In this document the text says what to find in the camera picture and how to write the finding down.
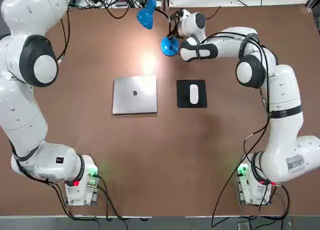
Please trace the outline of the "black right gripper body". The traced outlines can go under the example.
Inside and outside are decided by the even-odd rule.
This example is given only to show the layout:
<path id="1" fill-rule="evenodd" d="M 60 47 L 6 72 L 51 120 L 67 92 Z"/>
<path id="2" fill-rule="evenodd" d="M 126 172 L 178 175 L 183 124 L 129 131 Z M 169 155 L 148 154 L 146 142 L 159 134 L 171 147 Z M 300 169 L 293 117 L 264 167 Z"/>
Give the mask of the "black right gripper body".
<path id="1" fill-rule="evenodd" d="M 183 38 L 185 36 L 183 31 L 184 10 L 175 11 L 169 19 L 171 22 L 174 22 L 174 27 L 170 30 L 170 33 L 175 33 L 178 30 L 179 35 Z"/>

